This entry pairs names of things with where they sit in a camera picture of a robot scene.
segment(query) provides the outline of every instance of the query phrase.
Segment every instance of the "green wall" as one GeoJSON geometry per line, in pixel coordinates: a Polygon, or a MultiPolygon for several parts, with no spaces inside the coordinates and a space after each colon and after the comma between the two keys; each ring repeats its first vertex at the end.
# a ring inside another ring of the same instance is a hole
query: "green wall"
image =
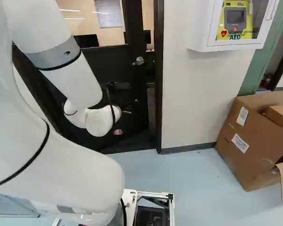
{"type": "Polygon", "coordinates": [[[283,0],[280,0],[274,21],[263,49],[257,49],[241,85],[238,95],[254,94],[265,74],[269,61],[283,32],[283,0]]]}

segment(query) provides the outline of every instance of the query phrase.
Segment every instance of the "door frame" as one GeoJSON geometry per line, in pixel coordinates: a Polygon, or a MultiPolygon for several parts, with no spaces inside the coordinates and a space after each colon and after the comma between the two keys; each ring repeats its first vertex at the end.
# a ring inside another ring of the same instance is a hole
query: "door frame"
{"type": "Polygon", "coordinates": [[[252,95],[258,90],[268,64],[276,50],[283,32],[283,0],[279,2],[272,26],[263,49],[256,49],[249,69],[244,77],[238,96],[252,95]]]}
{"type": "Polygon", "coordinates": [[[274,77],[271,80],[270,84],[268,85],[268,89],[271,91],[280,91],[283,90],[283,87],[277,87],[281,77],[283,75],[283,56],[281,58],[281,61],[277,67],[277,70],[274,73],[274,77]]]}
{"type": "Polygon", "coordinates": [[[161,154],[164,61],[164,0],[154,0],[155,133],[156,151],[161,154]]]}
{"type": "MultiPolygon", "coordinates": [[[[126,10],[127,13],[133,14],[134,12],[130,9],[130,3],[132,0],[122,0],[123,11],[126,10]]],[[[164,0],[153,0],[153,12],[154,12],[154,60],[155,60],[155,135],[156,135],[156,150],[157,153],[161,153],[161,136],[162,136],[162,96],[163,96],[163,43],[164,43],[164,0]]],[[[132,21],[124,17],[125,26],[130,26],[131,29],[134,28],[132,21]]],[[[141,42],[143,39],[142,34],[137,34],[139,36],[138,40],[135,39],[136,36],[130,39],[127,36],[127,42],[141,42]]],[[[131,52],[132,60],[134,61],[134,53],[139,51],[139,47],[133,48],[131,52]]],[[[19,70],[19,74],[24,80],[26,86],[32,93],[36,102],[39,104],[42,111],[48,117],[50,123],[53,125],[55,130],[61,135],[65,136],[67,139],[73,138],[73,135],[69,133],[67,128],[62,126],[62,121],[66,119],[59,119],[62,112],[62,106],[57,105],[54,101],[50,90],[46,87],[46,79],[43,75],[32,65],[32,63],[26,58],[21,51],[15,52],[13,57],[14,64],[19,70]]]]}

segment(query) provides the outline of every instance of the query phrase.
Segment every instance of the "door handle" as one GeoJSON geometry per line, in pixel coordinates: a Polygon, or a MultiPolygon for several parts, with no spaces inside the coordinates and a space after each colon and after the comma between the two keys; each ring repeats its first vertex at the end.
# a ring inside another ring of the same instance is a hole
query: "door handle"
{"type": "Polygon", "coordinates": [[[143,65],[145,63],[145,60],[142,58],[142,56],[138,56],[136,58],[135,62],[132,62],[131,65],[136,66],[136,65],[143,65]]]}

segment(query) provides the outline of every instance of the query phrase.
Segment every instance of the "light blue floor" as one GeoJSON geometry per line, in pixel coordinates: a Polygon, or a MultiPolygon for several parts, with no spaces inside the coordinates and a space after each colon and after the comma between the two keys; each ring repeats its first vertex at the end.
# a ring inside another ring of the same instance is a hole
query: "light blue floor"
{"type": "MultiPolygon", "coordinates": [[[[283,226],[280,185],[245,192],[214,149],[171,155],[148,150],[111,157],[124,169],[126,188],[175,194],[176,226],[283,226]]],[[[53,220],[0,219],[0,226],[51,226],[53,220]]]]}

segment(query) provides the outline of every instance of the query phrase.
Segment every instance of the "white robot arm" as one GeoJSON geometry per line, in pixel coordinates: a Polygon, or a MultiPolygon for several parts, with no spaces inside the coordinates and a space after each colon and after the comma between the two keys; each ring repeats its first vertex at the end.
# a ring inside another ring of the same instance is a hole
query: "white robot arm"
{"type": "Polygon", "coordinates": [[[121,117],[121,110],[109,105],[88,109],[102,99],[102,91],[57,3],[54,0],[3,3],[13,42],[68,98],[65,117],[93,136],[107,134],[121,117]]]}
{"type": "MultiPolygon", "coordinates": [[[[100,86],[55,1],[6,0],[4,10],[14,42],[37,67],[58,68],[42,72],[77,109],[100,101],[100,86]],[[69,64],[63,57],[72,51],[77,56],[69,64]]],[[[48,213],[59,210],[63,218],[84,225],[107,225],[123,190],[124,173],[116,161],[63,138],[23,101],[14,81],[0,0],[0,193],[28,199],[48,213]]]]}

